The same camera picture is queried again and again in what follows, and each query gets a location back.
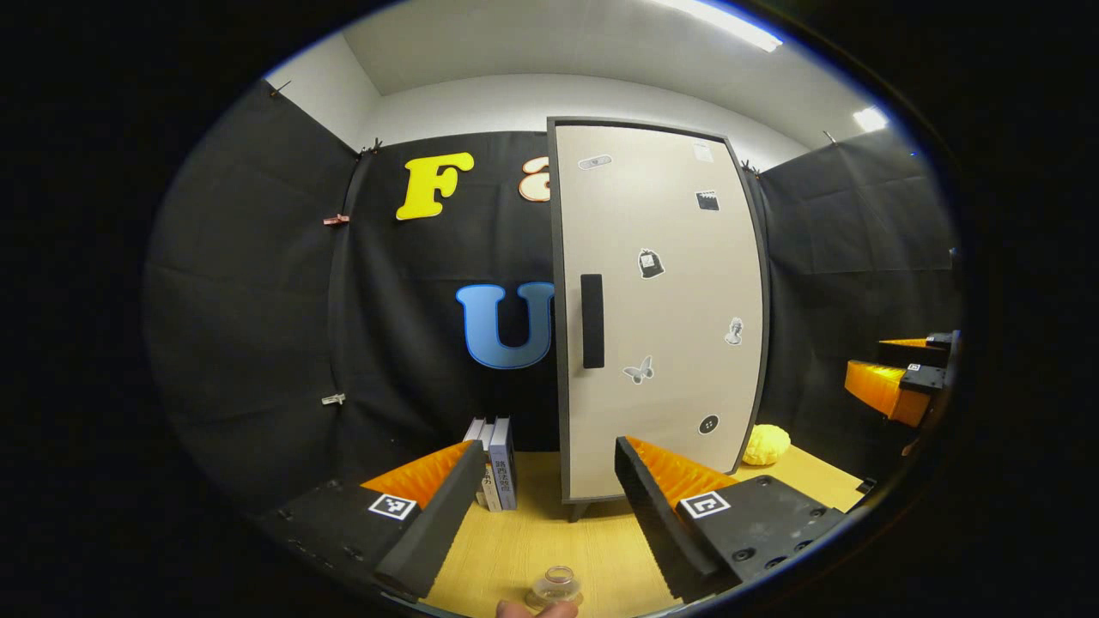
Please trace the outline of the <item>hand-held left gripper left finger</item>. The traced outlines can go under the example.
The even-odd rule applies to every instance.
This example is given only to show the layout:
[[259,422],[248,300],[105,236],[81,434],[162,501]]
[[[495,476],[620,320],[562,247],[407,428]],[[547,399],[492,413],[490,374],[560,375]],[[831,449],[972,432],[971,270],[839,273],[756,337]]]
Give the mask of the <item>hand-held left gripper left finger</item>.
[[258,517],[264,533],[352,591],[420,602],[482,485],[479,439],[373,481],[328,481]]

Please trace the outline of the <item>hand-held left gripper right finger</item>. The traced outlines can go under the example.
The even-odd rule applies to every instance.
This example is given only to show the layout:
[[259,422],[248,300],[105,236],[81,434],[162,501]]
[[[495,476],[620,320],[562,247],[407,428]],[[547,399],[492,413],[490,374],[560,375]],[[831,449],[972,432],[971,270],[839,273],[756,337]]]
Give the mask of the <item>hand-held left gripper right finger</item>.
[[671,597],[699,602],[766,578],[846,516],[771,475],[734,481],[633,437],[615,473]]

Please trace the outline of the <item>clear plastic water bottle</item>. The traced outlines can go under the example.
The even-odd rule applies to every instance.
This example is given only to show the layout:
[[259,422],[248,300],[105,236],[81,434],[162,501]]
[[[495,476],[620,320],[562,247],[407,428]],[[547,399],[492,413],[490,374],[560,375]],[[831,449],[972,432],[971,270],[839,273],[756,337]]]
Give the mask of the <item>clear plastic water bottle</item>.
[[581,582],[571,567],[551,566],[531,584],[525,603],[532,610],[542,611],[560,602],[580,606],[584,602]]

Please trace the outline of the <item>black door handle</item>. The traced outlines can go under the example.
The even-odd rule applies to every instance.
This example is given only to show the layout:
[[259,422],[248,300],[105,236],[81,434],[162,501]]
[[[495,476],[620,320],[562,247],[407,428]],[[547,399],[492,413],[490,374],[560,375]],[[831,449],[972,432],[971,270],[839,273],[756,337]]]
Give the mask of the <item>black door handle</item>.
[[606,365],[604,284],[601,274],[580,277],[582,367]]

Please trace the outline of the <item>beige book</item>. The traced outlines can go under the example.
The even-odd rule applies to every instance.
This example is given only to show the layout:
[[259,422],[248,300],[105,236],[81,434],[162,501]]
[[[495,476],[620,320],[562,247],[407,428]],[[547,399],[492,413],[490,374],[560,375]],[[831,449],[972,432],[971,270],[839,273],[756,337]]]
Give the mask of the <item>beige book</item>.
[[495,426],[491,422],[484,422],[480,427],[479,441],[482,442],[484,474],[482,474],[482,504],[490,512],[502,512],[502,505],[497,490],[495,472],[489,443],[492,438]]

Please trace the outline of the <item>blue grey book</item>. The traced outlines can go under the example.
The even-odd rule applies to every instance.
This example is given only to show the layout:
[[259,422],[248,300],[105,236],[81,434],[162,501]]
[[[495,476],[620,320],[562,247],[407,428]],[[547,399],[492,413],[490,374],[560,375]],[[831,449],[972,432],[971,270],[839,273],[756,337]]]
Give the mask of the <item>blue grey book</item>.
[[502,510],[518,508],[512,445],[511,419],[509,417],[495,418],[492,435],[489,439],[489,457]]

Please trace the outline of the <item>yellow textured ball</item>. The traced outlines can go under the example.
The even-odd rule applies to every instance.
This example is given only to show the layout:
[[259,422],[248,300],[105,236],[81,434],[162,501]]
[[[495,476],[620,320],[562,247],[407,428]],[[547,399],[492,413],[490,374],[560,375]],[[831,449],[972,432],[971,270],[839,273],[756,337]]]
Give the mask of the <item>yellow textured ball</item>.
[[776,424],[755,424],[741,457],[743,464],[766,467],[776,464],[792,446],[790,434]]

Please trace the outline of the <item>black backdrop cloth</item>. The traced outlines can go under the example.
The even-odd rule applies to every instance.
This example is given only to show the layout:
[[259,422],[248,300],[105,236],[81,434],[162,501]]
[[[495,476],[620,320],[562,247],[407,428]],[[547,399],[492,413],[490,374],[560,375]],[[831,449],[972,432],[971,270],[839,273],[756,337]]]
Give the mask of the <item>black backdrop cloth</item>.
[[[751,423],[858,478],[919,427],[845,391],[877,343],[964,320],[958,239],[887,132],[743,172],[715,129],[535,118],[362,156],[269,82],[193,148],[149,238],[143,327],[175,429],[248,512],[509,417],[550,495],[613,500],[615,437],[734,470]],[[349,216],[325,227],[329,216]],[[606,365],[582,367],[582,274]],[[345,402],[323,406],[338,391]]]

